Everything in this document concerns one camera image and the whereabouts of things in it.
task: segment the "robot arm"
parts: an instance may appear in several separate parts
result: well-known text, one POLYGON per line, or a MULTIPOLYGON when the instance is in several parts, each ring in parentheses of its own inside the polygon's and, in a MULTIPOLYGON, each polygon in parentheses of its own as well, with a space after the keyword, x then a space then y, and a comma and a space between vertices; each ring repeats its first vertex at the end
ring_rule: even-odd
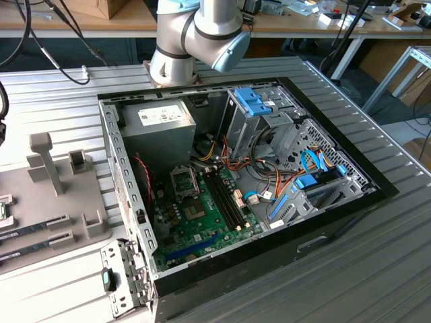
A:
POLYGON ((230 71, 248 48, 250 36, 242 31, 236 0, 159 0, 157 14, 150 75, 161 85, 193 83, 193 57, 216 71, 230 71))

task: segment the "latch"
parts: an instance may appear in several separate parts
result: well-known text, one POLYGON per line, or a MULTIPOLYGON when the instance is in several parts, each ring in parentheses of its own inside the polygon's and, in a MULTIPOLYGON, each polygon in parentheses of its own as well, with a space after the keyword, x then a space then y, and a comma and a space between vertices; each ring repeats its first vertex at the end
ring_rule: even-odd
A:
POLYGON ((102 281, 109 293, 114 318, 143 307, 152 300, 143 254, 136 242, 115 240, 100 249, 102 256, 102 281))

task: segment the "ram slot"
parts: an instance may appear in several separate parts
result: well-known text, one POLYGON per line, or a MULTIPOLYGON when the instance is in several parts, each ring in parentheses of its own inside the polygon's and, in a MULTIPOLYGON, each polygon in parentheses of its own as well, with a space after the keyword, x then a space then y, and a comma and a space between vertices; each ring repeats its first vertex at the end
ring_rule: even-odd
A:
POLYGON ((217 175, 209 174, 204 176, 204 181, 208 186, 209 192, 214 199, 220 213, 222 214, 226 225, 230 231, 236 227, 242 227, 245 220, 242 218, 240 211, 236 208, 232 197, 223 185, 222 179, 217 175))

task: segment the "power supply label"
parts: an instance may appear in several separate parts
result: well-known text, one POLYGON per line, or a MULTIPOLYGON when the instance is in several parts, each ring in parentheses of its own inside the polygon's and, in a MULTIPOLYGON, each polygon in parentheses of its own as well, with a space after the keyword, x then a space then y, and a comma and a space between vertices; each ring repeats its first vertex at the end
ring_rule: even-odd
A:
POLYGON ((151 126, 185 119, 178 106, 161 106, 158 108, 143 109, 138 112, 143 126, 151 126))

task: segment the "aluminum extrusion table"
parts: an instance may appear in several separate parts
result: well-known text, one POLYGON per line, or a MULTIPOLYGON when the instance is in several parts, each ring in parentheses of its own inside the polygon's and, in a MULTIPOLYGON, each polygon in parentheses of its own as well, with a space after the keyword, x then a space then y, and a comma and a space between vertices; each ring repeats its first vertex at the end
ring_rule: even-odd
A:
MULTIPOLYGON (((205 83, 287 76, 400 191, 341 239, 173 322, 428 322, 431 312, 431 177, 310 64, 296 57, 243 60, 205 83)), ((0 170, 25 165, 27 137, 50 131, 54 157, 83 148, 113 226, 125 237, 98 116, 97 93, 150 87, 141 66, 91 69, 79 87, 56 71, 0 74, 10 95, 0 170)), ((74 78, 84 78, 71 70, 74 78)), ((111 322, 100 242, 0 276, 2 322, 111 322)), ((146 309, 121 322, 149 322, 146 309)))
POLYGON ((395 91, 392 93, 393 96, 397 97, 403 93, 404 89, 413 80, 416 79, 420 70, 425 67, 431 69, 431 46, 409 46, 405 52, 401 55, 399 60, 393 65, 393 68, 389 71, 386 77, 383 79, 382 83, 376 88, 373 94, 369 97, 367 102, 365 102, 362 107, 363 111, 368 112, 377 102, 377 100, 382 96, 383 92, 387 89, 389 84, 395 76, 400 72, 400 70, 407 64, 410 59, 415 59, 417 61, 416 65, 405 77, 405 79, 398 85, 395 91))

